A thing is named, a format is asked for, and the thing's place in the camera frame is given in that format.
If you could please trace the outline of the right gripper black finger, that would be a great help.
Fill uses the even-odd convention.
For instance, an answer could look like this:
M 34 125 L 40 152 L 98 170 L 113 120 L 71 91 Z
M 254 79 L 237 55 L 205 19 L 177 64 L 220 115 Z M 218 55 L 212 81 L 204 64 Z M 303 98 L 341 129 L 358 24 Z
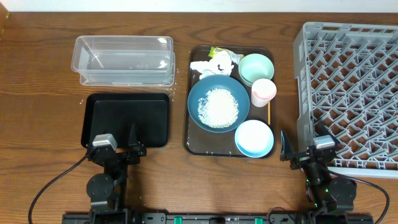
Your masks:
M 322 137 L 322 136 L 328 136 L 332 138 L 335 144 L 340 144 L 340 141 L 329 131 L 329 129 L 321 122 L 319 121 L 316 125 L 318 134 L 317 137 Z
M 294 153 L 290 141 L 283 130 L 281 131 L 281 144 L 280 161 L 291 161 Z

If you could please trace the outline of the light blue bowl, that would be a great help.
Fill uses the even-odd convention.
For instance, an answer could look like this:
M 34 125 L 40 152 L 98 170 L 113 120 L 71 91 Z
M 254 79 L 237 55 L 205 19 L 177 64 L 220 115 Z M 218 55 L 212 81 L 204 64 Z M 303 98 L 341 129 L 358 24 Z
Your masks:
M 247 157 L 260 158 L 271 152 L 274 134 L 264 122 L 248 120 L 237 128 L 234 134 L 235 145 Z

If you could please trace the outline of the pink plastic cup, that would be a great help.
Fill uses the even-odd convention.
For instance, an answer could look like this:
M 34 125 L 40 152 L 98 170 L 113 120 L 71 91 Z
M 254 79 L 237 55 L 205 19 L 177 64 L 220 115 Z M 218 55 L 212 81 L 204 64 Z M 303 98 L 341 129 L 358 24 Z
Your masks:
M 251 103 L 256 107 L 267 105 L 277 93 L 275 83 L 269 79 L 262 78 L 256 80 L 251 88 Z

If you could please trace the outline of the mint green bowl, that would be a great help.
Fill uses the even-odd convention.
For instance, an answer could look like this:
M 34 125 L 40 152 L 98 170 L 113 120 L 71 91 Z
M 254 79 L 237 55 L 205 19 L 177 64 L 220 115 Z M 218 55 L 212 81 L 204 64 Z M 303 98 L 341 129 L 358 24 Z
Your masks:
M 239 76 L 242 82 L 249 87 L 258 79 L 271 80 L 274 76 L 274 64 L 262 54 L 249 54 L 238 65 Z

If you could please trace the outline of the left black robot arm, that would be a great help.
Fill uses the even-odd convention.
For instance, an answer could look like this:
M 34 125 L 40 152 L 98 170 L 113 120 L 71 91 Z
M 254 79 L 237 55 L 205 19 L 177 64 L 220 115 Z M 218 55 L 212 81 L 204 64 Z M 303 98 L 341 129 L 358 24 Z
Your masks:
M 112 134 L 95 136 L 87 147 L 87 159 L 104 168 L 94 175 L 86 185 L 91 199 L 90 223 L 134 223 L 136 219 L 127 208 L 123 208 L 126 192 L 127 168 L 140 163 L 147 153 L 146 147 L 137 138 L 133 124 L 126 152 L 117 152 L 118 144 Z

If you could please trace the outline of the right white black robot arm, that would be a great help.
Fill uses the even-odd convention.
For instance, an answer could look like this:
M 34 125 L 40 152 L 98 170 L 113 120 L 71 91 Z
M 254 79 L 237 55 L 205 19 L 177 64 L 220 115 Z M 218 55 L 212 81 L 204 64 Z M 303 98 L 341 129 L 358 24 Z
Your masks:
M 345 213 L 354 209 L 356 182 L 336 175 L 331 176 L 327 164 L 336 157 L 340 141 L 320 124 L 321 135 L 313 139 L 303 152 L 294 152 L 287 135 L 281 132 L 281 161 L 290 162 L 292 170 L 304 171 L 307 197 L 321 213 Z

